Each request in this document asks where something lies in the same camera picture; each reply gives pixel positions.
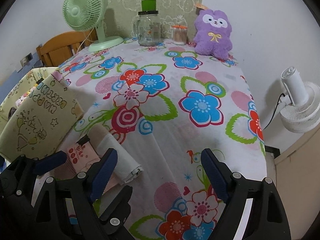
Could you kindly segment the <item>white beige bag roll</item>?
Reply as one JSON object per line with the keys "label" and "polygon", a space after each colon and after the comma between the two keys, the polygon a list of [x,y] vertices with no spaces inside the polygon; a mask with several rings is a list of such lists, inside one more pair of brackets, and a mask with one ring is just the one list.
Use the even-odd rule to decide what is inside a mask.
{"label": "white beige bag roll", "polygon": [[106,186],[106,191],[116,185],[123,185],[133,181],[143,172],[142,166],[135,161],[103,125],[94,125],[89,131],[88,137],[92,147],[100,158],[103,157],[109,148],[117,152],[117,164]]}

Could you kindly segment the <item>pink wet wipes pack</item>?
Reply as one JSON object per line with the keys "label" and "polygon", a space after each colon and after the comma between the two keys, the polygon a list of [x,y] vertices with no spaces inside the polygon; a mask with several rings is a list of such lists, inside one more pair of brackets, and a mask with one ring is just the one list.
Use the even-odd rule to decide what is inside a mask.
{"label": "pink wet wipes pack", "polygon": [[65,152],[67,160],[54,170],[54,175],[58,180],[66,180],[80,172],[87,172],[109,149],[110,147],[107,146],[104,151],[98,150],[97,146],[93,146],[88,135],[68,143],[67,146],[60,146],[59,150]]}

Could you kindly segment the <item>yellow fabric storage box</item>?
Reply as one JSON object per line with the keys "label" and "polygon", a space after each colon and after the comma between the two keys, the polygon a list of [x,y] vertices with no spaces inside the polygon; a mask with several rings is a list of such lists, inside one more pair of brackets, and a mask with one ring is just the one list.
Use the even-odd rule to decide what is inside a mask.
{"label": "yellow fabric storage box", "polygon": [[84,111],[55,70],[35,87],[1,132],[1,156],[11,163],[20,155],[42,159],[55,152]]}

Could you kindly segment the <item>beige wooden door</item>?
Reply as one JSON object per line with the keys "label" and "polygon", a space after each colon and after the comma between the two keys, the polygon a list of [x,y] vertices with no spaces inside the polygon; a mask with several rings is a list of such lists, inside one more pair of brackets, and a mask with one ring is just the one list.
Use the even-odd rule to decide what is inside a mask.
{"label": "beige wooden door", "polygon": [[291,238],[301,239],[319,213],[319,127],[301,136],[275,164]]}

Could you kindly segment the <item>floral tablecloth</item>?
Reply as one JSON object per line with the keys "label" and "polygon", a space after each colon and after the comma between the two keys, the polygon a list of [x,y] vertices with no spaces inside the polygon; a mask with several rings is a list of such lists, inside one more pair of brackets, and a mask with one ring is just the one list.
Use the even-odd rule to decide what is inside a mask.
{"label": "floral tablecloth", "polygon": [[85,114],[60,148],[101,125],[142,166],[131,182],[135,239],[207,239],[224,204],[201,164],[209,148],[245,178],[266,177],[258,111],[238,61],[166,40],[84,49],[59,65]]}

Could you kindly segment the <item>white standing fan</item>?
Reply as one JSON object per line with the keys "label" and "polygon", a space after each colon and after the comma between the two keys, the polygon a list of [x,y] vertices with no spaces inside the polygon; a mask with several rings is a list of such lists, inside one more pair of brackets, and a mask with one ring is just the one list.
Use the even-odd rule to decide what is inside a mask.
{"label": "white standing fan", "polygon": [[295,67],[281,73],[286,93],[281,93],[272,117],[279,114],[283,126],[292,133],[306,133],[319,125],[319,85],[303,81]]}

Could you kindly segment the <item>purple plush bunny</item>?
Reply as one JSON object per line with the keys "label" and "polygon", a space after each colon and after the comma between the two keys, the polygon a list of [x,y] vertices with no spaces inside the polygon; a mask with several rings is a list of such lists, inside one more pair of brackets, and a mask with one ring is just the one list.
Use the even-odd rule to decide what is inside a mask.
{"label": "purple plush bunny", "polygon": [[227,60],[233,45],[230,39],[232,26],[221,10],[200,10],[195,22],[195,53]]}

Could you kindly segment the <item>toothpick jar orange lid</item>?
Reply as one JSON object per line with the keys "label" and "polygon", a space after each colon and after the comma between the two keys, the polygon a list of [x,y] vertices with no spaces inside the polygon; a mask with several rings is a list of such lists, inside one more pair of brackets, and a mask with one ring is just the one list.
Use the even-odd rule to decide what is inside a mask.
{"label": "toothpick jar orange lid", "polygon": [[185,45],[187,43],[188,28],[183,25],[172,25],[172,41],[177,45]]}

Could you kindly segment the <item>glass mason jar mug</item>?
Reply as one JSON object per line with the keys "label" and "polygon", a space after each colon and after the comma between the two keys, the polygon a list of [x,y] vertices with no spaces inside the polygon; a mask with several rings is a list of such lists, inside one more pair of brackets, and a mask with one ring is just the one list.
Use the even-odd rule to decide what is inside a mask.
{"label": "glass mason jar mug", "polygon": [[133,32],[140,46],[154,47],[161,41],[161,23],[158,10],[140,11],[133,23]]}

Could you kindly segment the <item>green desk fan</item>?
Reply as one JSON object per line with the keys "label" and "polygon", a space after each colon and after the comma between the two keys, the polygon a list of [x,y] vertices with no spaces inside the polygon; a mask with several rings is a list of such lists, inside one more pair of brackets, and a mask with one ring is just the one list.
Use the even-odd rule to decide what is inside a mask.
{"label": "green desk fan", "polygon": [[90,52],[101,51],[120,45],[124,39],[120,36],[105,34],[104,16],[107,0],[64,0],[62,14],[67,25],[74,31],[95,29],[98,40],[89,46]]}

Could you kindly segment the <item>green patterned cardboard panel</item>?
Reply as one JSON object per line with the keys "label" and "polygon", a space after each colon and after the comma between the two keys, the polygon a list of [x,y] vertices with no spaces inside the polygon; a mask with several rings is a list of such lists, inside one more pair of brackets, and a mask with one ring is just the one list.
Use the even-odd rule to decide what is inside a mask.
{"label": "green patterned cardboard panel", "polygon": [[[106,36],[132,37],[133,23],[142,10],[142,0],[107,0],[103,26]],[[156,0],[156,9],[161,23],[161,37],[171,38],[173,25],[188,28],[188,40],[193,40],[196,30],[194,21],[197,18],[196,4],[202,0]]]}

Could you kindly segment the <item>green cup on jar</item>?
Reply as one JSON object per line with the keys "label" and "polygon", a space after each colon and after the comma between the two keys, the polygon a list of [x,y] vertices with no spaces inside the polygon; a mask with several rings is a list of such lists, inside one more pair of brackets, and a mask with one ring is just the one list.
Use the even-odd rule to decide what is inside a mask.
{"label": "green cup on jar", "polygon": [[142,11],[156,11],[156,0],[141,0]]}

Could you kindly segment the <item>wall power socket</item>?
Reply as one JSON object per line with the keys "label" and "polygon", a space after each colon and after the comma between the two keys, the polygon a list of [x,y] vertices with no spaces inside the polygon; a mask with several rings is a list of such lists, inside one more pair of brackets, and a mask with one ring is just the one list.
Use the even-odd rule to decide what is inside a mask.
{"label": "wall power socket", "polygon": [[27,65],[31,60],[33,59],[32,53],[29,53],[27,56],[25,56],[23,59],[21,59],[20,63],[21,66],[24,67]]}

